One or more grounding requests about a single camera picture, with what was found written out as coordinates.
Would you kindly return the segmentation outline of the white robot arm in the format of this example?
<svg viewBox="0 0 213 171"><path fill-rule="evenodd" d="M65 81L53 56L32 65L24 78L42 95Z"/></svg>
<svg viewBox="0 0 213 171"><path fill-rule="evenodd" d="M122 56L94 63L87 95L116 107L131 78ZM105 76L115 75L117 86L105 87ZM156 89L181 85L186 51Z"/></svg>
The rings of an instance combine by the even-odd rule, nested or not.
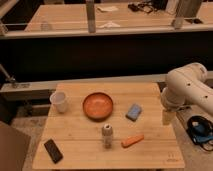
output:
<svg viewBox="0 0 213 171"><path fill-rule="evenodd" d="M213 89L205 84L208 71L201 63L190 63L169 71L161 92L162 123L169 125L186 101L213 116Z"/></svg>

